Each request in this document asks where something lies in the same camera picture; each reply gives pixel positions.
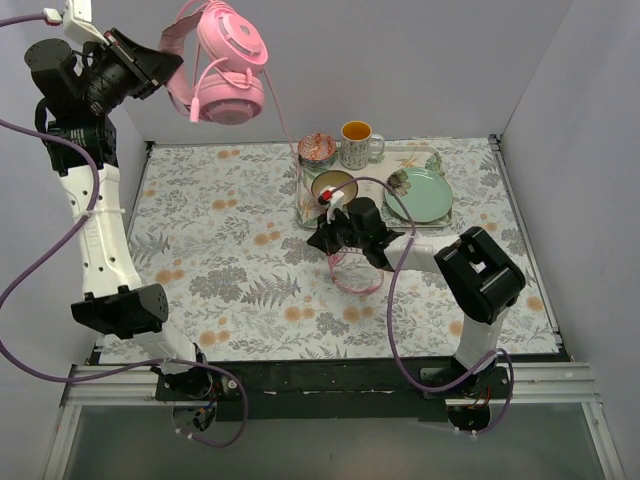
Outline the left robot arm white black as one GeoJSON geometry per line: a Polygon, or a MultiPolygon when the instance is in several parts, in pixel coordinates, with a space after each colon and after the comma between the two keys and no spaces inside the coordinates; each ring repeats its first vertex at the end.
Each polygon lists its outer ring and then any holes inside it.
{"type": "Polygon", "coordinates": [[[83,300],[74,320],[104,335],[132,340],[163,363],[155,372],[193,400],[213,386],[199,347],[168,321],[164,288],[146,285],[131,258],[119,201],[116,128],[108,115],[126,98],[145,99],[164,86],[180,56],[137,44],[117,29],[106,41],[87,41],[80,52],[57,38],[33,44],[24,55],[43,97],[35,127],[43,134],[75,218],[84,226],[83,300]]]}

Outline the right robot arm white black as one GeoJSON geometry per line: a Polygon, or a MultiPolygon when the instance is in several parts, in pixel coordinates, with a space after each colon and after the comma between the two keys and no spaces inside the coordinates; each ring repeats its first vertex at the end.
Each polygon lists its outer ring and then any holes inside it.
{"type": "Polygon", "coordinates": [[[458,236],[424,236],[390,229],[373,200],[359,197],[346,208],[338,192],[323,192],[325,212],[307,244],[328,256],[341,249],[360,250],[369,263],[393,274],[388,295],[387,332],[394,361],[409,383],[429,394],[456,390],[475,397],[489,384],[500,350],[497,340],[508,309],[526,281],[520,268],[480,227],[458,236]],[[463,332],[448,368],[420,383],[404,367],[393,337],[394,290],[403,270],[441,275],[464,313],[463,332]]]}

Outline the pink headphones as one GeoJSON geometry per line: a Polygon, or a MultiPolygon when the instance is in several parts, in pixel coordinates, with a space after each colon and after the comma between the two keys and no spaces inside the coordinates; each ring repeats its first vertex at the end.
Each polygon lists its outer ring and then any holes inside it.
{"type": "Polygon", "coordinates": [[[192,123],[239,125],[258,116],[265,102],[259,75],[269,59],[259,31],[224,1],[188,1],[163,30],[159,50],[181,57],[190,33],[209,64],[188,80],[180,66],[166,88],[175,108],[192,123]]]}

